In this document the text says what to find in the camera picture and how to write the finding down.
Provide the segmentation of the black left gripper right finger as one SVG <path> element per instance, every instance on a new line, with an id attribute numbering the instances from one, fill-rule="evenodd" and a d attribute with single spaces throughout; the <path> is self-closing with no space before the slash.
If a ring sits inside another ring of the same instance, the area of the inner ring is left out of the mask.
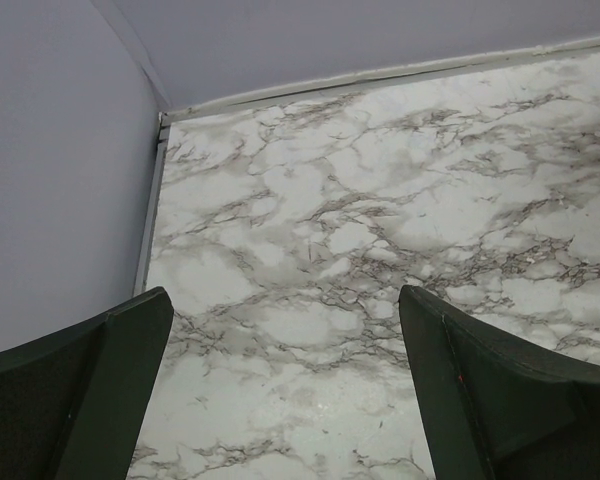
<path id="1" fill-rule="evenodd" d="M 600 366 L 405 285 L 399 317 L 438 479 L 600 479 Z"/>

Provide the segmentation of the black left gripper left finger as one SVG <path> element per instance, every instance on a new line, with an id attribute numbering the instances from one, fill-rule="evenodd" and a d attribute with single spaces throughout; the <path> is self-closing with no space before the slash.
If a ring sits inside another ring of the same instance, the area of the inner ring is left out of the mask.
<path id="1" fill-rule="evenodd" d="M 0 352 L 0 479 L 123 479 L 170 335 L 156 287 Z"/>

